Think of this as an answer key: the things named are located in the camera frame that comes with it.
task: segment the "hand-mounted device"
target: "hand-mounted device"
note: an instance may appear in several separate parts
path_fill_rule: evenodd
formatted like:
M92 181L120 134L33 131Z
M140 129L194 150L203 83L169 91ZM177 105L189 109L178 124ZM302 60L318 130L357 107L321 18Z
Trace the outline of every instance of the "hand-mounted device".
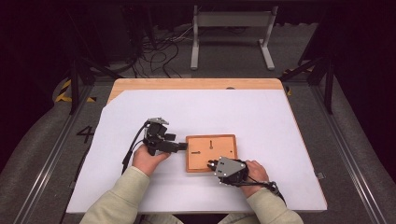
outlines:
M128 167L129 160L131 159L134 148L137 145L137 143L135 143L136 139L143 131L143 129L145 129L145 136L142 141L148 147L148 153L151 156L154 156L157 150L170 153L187 149L187 143L171 142L175 141L176 135L173 133L166 133L167 128L163 126L164 124L169 125L169 123L162 118L148 119L143 124L143 126L134 137L134 141L132 142L128 153L122 161L122 173L124 173L126 168Z
M248 175L248 165L245 161L230 160L226 157L220 157L218 161L208 161L207 167L215 172L215 175L220 180L220 184L222 183L236 187L262 186L269 189L276 196L279 196L283 202L285 202L285 199L280 193L275 181L259 182Z

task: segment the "forearm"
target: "forearm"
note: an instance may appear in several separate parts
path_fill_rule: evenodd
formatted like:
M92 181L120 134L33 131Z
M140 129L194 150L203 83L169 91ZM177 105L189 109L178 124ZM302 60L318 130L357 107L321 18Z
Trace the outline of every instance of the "forearm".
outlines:
M251 195L247 198L247 202L256 213L261 224L303 223L297 213L289 210L282 199L266 188L262 188Z
M90 207L81 223L133 223L148 186L149 177L129 167L114 187Z

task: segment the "gray carpet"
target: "gray carpet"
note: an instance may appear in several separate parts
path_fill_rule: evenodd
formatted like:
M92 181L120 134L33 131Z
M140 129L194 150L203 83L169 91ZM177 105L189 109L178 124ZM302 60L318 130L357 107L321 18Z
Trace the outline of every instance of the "gray carpet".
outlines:
M178 43L178 55L165 69L172 77L279 77L288 68L297 66L315 25L275 27L269 50L273 56L275 71L268 71L257 44L260 31L247 29L242 34L215 29L201 36L200 61L197 71L190 70L191 42ZM176 52L176 47L164 53L168 59ZM147 58L155 52L148 53ZM141 61L136 69L140 76L166 77L162 69L151 72L150 64ZM134 77L132 70L122 73ZM293 80L302 80L304 75ZM29 223L79 223L82 215L66 214L72 190L68 187L74 180L78 164L89 148L92 138L84 143L85 136L77 133L87 126L94 132L101 109L106 105L111 91L111 82L98 78L90 96L97 97L96 103L85 103L78 115L77 122L67 137L63 153L41 195ZM344 165L320 105L306 83L290 81L290 105L301 130L311 161L316 172L326 175L320 179L323 193L328 202L328 211L322 213L300 213L305 223L371 223L359 193L356 191L349 172ZM22 207L24 199L35 182L46 158L61 131L70 108L70 103L56 103L39 120L16 148L7 167L0 176L0 223L12 223ZM358 121L354 117L342 90L335 82L332 101L335 117L355 160L367 179L388 223L396 223L393 208L396 205L395 184L390 179L367 141Z

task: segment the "person's left hand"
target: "person's left hand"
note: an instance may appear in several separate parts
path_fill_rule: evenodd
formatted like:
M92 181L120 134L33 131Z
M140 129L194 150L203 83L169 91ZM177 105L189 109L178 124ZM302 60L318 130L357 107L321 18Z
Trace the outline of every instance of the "person's left hand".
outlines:
M134 152L134 158L132 159L132 166L141 170L145 175L151 176L154 173L160 162L166 160L171 154L162 153L157 156L151 156L149 154L148 147L142 144L137 151Z

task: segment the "person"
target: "person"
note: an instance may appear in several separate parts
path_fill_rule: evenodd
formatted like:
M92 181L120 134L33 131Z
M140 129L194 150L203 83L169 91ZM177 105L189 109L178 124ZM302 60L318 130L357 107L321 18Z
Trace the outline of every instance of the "person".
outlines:
M80 223L134 223L137 208L149 186L149 177L170 154L149 155L141 145L134 153L132 166L119 178L114 187L103 194L87 211ZM256 161L247 161L249 176L257 181L269 181L264 167ZM255 212L252 215L230 214L220 223L303 223L300 216L270 190L260 186L240 187ZM172 215L149 215L141 223L177 223Z

